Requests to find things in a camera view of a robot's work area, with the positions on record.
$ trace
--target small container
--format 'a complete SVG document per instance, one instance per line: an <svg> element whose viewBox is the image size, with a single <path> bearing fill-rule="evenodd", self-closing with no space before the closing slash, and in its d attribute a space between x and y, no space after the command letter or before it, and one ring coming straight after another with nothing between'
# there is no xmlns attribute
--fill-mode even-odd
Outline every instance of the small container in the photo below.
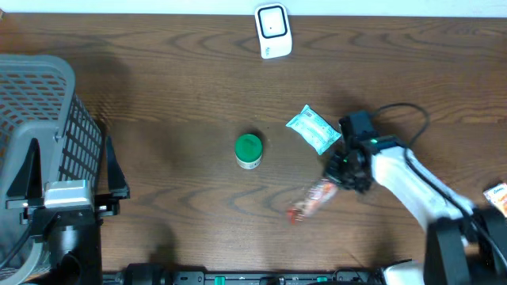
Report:
<svg viewBox="0 0 507 285"><path fill-rule="evenodd" d="M256 135L242 135L236 140L235 153L239 166L254 169L261 164L262 142Z"/></svg>

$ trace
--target plastic packet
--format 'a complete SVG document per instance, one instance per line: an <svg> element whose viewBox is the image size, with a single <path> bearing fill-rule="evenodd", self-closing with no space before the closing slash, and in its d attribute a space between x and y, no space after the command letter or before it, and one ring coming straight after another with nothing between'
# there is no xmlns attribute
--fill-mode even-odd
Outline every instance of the plastic packet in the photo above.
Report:
<svg viewBox="0 0 507 285"><path fill-rule="evenodd" d="M338 192L338 186L331 180L321 178L313 183L304 195L288 208L287 216L292 224L311 217L322 205Z"/></svg>
<svg viewBox="0 0 507 285"><path fill-rule="evenodd" d="M484 196L495 206L505 217L507 217L507 184L500 183L497 186L485 190Z"/></svg>
<svg viewBox="0 0 507 285"><path fill-rule="evenodd" d="M324 153L341 136L308 105L286 126L299 132L317 150L318 155Z"/></svg>

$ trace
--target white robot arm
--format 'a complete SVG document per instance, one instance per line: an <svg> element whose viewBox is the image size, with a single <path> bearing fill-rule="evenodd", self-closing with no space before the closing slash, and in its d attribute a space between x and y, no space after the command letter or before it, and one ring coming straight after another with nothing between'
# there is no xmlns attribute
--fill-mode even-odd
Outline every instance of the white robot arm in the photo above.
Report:
<svg viewBox="0 0 507 285"><path fill-rule="evenodd" d="M403 142L395 136L379 136L371 118L370 113L361 111L340 120L345 151L334 154L325 176L341 188L357 192L366 192L373 181L384 186L426 232L425 263L411 261L385 268L385 284L507 284L503 215L494 208L478 209L456 194ZM464 247L469 243L478 243L480 261L466 256Z"/></svg>

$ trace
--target white device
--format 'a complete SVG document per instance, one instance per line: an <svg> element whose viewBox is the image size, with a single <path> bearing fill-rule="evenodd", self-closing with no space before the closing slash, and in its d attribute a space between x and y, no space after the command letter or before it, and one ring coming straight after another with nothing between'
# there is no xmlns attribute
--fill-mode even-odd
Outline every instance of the white device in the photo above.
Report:
<svg viewBox="0 0 507 285"><path fill-rule="evenodd" d="M291 53L291 28L288 24L287 10L283 5L275 3L258 7L255 10L255 22L263 59Z"/></svg>

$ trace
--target black cable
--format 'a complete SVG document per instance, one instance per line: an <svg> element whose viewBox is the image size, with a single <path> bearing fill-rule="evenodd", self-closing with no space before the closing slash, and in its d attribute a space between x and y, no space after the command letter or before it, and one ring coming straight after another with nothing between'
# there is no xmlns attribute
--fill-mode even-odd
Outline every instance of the black cable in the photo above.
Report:
<svg viewBox="0 0 507 285"><path fill-rule="evenodd" d="M470 214L468 214L468 212L463 207L461 207L461 205L459 205L458 202L456 202L448 193L446 193L445 191L443 191L442 189L440 189L428 177L426 177L423 173L421 173L419 171L419 169L417 169L417 167L415 167L415 165L413 164L413 162L409 159L409 156L408 156L409 149L412 148L412 145L422 135L422 133L424 133L426 131L426 129L429 126L430 118L429 118L428 112L424 108L422 108L421 106L418 106L416 104L402 102L402 103L388 104L388 105L385 105L383 107L378 108L376 111L374 111L372 113L372 118L375 117L375 116L378 116L380 112L382 112L382 111L384 111L386 109L389 109L389 108L393 108L393 107L411 107L411 108L415 108L419 112L421 112L424 115L424 117L425 117L425 123L421 127L421 130L419 130L417 132L417 134L414 135L414 137L412 137L412 139L410 139L409 143L405 147L405 150L403 151L403 157L405 159L405 163L409 166L409 168L412 171L414 171L414 173L417 176L419 176L419 178L421 178L421 180L423 180L427 185L429 185L429 187L433 188L436 192L438 192L438 194L440 194L444 199L446 199L449 203L451 203L452 206L456 207L461 212L461 214L463 215L463 217L466 220L468 220L469 223L472 225L472 228L480 236L482 236L482 238L484 238L484 240L490 245L491 249L498 255L498 257L500 258L500 261L502 262L502 265L504 266L504 269L507 271L507 260L505 259L505 256L503 255L503 253L501 252L501 250L498 248L498 245L493 240L493 238L486 232L486 230L484 230L482 228L482 226L474 218L471 217Z"/></svg>
<svg viewBox="0 0 507 285"><path fill-rule="evenodd" d="M31 229L32 229L32 224L29 224L29 226L26 228L23 235L16 242L16 245L14 245L14 247L10 251L10 253L7 254L6 258L0 263L0 270L2 270L19 253L19 251L21 250L23 245L25 245L26 241L30 238L30 230Z"/></svg>

